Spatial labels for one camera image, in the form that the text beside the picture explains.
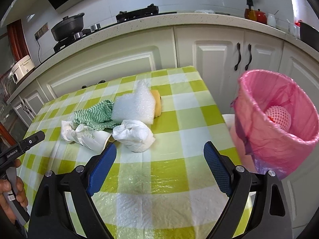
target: wall switch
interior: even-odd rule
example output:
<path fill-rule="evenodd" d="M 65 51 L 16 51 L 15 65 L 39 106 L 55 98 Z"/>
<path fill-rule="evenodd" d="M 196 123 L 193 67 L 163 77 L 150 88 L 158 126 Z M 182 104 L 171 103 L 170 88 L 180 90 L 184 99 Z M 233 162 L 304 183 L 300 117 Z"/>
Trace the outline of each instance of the wall switch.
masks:
<path fill-rule="evenodd" d="M 49 25 L 46 23 L 44 24 L 36 33 L 35 33 L 35 40 L 41 38 L 47 31 L 49 30 Z"/>

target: white bag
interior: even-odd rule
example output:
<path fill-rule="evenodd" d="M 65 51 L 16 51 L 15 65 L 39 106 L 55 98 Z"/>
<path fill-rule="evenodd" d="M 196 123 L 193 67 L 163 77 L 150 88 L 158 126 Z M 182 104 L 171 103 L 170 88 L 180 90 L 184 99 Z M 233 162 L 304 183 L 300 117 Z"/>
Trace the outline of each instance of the white bag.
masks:
<path fill-rule="evenodd" d="M 127 119 L 113 128 L 113 138 L 136 153 L 146 151 L 155 141 L 152 131 L 142 121 Z"/>
<path fill-rule="evenodd" d="M 73 126 L 73 121 L 61 121 L 61 137 L 67 142 L 77 142 L 84 145 L 95 152 L 101 153 L 106 146 L 107 141 L 112 134 L 103 131 L 95 130 L 90 126 L 80 124 Z"/>

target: power cord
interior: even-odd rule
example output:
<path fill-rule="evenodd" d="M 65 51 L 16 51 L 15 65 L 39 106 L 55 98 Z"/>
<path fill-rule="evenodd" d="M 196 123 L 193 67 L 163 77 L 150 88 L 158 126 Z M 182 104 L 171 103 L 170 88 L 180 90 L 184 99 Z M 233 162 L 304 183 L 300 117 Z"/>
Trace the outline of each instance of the power cord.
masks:
<path fill-rule="evenodd" d="M 41 62 L 41 60 L 40 60 L 40 55 L 39 55 L 39 53 L 40 53 L 40 44 L 39 44 L 39 41 L 38 41 L 38 40 L 37 40 L 37 42 L 38 42 L 38 45 L 39 45 L 38 58 L 39 58 L 39 62 L 42 64 L 42 62 Z"/>

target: screw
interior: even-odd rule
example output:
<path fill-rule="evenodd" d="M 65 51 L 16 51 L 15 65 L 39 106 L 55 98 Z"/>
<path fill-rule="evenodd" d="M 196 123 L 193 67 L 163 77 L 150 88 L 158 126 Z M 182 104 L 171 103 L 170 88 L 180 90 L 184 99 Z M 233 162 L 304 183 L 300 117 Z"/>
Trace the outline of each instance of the screw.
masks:
<path fill-rule="evenodd" d="M 243 168 L 241 165 L 236 166 L 236 171 L 237 172 L 244 172 L 245 168 Z"/>
<path fill-rule="evenodd" d="M 83 172 L 84 171 L 84 166 L 83 165 L 79 165 L 75 168 L 76 172 Z"/>
<path fill-rule="evenodd" d="M 274 177 L 276 176 L 276 173 L 272 170 L 268 171 L 268 174 L 271 176 L 271 177 Z"/>
<path fill-rule="evenodd" d="M 46 173 L 45 173 L 45 176 L 46 177 L 50 177 L 52 175 L 52 171 L 50 170 L 50 171 L 47 171 Z"/>

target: orange bottle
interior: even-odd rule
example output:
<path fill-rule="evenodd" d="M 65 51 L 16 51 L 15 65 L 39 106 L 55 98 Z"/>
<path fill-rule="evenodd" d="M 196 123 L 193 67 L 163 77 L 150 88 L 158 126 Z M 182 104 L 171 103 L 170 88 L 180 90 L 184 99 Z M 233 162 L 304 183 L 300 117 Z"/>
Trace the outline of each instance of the orange bottle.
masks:
<path fill-rule="evenodd" d="M 253 0 L 247 0 L 248 9 L 245 10 L 245 18 L 251 21 L 257 21 L 257 15 L 254 10 Z"/>

